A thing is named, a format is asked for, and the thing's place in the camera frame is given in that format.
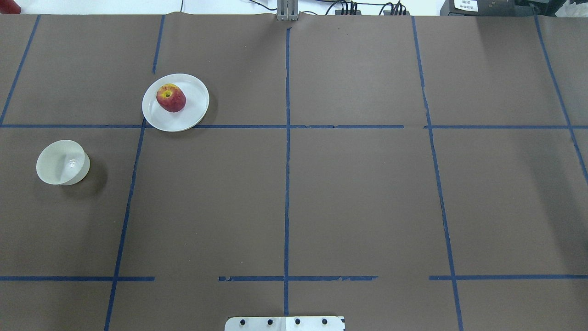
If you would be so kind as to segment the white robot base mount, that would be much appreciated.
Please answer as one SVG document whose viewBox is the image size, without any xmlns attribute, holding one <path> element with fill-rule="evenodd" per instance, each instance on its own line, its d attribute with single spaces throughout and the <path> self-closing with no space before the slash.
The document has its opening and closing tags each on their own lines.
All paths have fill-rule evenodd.
<svg viewBox="0 0 588 331">
<path fill-rule="evenodd" d="M 225 331 L 345 331 L 339 316 L 269 316 L 229 318 Z"/>
</svg>

